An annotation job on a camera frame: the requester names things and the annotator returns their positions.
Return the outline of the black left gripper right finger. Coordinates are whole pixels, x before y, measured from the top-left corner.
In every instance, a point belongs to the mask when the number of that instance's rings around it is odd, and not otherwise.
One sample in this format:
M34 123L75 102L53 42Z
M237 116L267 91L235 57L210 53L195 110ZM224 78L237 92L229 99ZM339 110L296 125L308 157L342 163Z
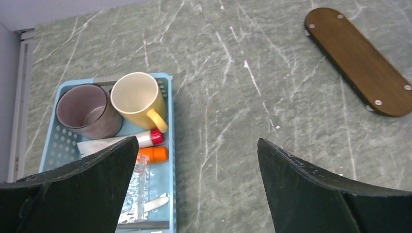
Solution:
M412 194L362 183L260 138L257 156L277 233L409 233Z

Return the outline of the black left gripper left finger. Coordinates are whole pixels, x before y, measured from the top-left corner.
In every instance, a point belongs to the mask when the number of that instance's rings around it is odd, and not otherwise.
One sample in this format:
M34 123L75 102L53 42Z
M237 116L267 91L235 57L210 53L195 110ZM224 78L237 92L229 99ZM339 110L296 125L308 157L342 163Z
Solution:
M58 168L0 185L3 233L113 233L134 171L134 136Z

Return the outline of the yellow ceramic mug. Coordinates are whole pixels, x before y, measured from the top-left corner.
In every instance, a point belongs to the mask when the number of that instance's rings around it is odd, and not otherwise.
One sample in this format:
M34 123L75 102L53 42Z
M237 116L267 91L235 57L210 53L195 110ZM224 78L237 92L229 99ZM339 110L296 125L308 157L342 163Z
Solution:
M121 77L110 94L112 106L130 123L145 130L168 130L166 104L155 78L144 72Z

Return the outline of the brown oval wooden tray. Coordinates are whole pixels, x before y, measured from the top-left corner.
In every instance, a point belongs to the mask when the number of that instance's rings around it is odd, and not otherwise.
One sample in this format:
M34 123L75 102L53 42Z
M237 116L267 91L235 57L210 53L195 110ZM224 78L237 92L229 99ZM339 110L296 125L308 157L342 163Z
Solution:
M313 42L373 111L387 117L412 112L412 85L343 13L316 8L306 15L304 25Z

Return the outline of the light blue plastic basket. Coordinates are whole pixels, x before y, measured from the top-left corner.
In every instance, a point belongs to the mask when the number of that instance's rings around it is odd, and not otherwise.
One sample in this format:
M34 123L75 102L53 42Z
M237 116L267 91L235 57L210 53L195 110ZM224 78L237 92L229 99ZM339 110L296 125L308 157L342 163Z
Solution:
M174 233L176 232L176 186L175 186L175 149L174 149L174 106L172 97L172 79L167 73L151 73L160 89L166 104L166 123L168 131L162 143L168 151L168 160L147 165L144 172L135 172L130 184L134 190L141 188L142 202L159 197L168 197L165 205L144 213L136 224L122 224L118 233ZM82 155L77 144L87 138L72 132L62 125L55 111L51 114L48 133L42 153L39 172L55 169L73 161Z

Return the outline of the mauve ceramic mug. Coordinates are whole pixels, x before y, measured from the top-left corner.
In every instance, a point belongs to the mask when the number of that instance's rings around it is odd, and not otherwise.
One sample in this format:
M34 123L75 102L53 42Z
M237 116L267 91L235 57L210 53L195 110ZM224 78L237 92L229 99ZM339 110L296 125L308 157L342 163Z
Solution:
M56 117L66 128L91 140L114 137L123 124L109 94L94 84L78 85L63 94Z

